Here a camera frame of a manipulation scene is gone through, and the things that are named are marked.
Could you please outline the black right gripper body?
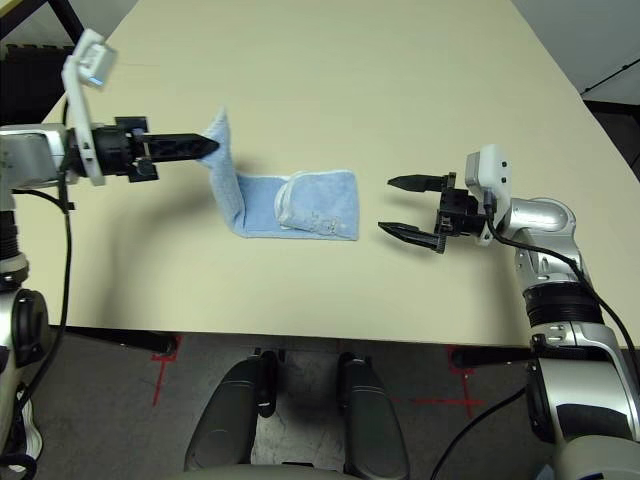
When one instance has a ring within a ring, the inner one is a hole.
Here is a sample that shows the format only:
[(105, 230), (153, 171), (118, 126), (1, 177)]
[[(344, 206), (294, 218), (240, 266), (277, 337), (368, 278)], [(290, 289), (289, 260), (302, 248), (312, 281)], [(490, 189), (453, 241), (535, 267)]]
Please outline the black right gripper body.
[(455, 187), (456, 173), (442, 178), (439, 208), (435, 223), (438, 237), (437, 253), (443, 253), (449, 237), (472, 236), (479, 239), (486, 224), (486, 216), (479, 212), (478, 200), (466, 189)]

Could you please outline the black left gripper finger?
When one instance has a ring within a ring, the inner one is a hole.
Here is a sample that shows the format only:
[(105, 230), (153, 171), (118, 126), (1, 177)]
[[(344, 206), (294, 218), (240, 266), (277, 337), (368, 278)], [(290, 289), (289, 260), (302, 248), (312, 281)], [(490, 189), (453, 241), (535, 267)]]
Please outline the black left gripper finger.
[(136, 156), (152, 162), (200, 160), (219, 147), (217, 141), (195, 133), (144, 134), (136, 142)]

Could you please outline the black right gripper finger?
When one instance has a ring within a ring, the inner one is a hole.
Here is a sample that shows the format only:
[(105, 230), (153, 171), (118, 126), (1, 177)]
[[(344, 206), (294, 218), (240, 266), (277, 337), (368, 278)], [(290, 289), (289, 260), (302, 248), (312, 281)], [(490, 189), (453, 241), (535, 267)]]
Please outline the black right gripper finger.
[(441, 192), (447, 187), (447, 176), (404, 175), (389, 179), (387, 184), (410, 192)]
[(445, 237), (442, 235), (424, 232), (418, 227), (398, 222), (379, 222), (378, 227), (405, 243), (427, 248), (436, 253), (445, 251)]

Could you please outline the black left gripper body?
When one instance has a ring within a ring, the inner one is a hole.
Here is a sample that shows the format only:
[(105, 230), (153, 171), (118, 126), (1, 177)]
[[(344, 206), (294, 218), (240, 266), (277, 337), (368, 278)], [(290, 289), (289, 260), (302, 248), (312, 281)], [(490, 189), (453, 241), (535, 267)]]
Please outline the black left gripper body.
[(92, 129), (97, 164), (104, 176), (126, 176), (130, 183), (158, 179), (156, 167), (145, 152), (148, 132), (144, 116), (116, 117), (114, 125)]

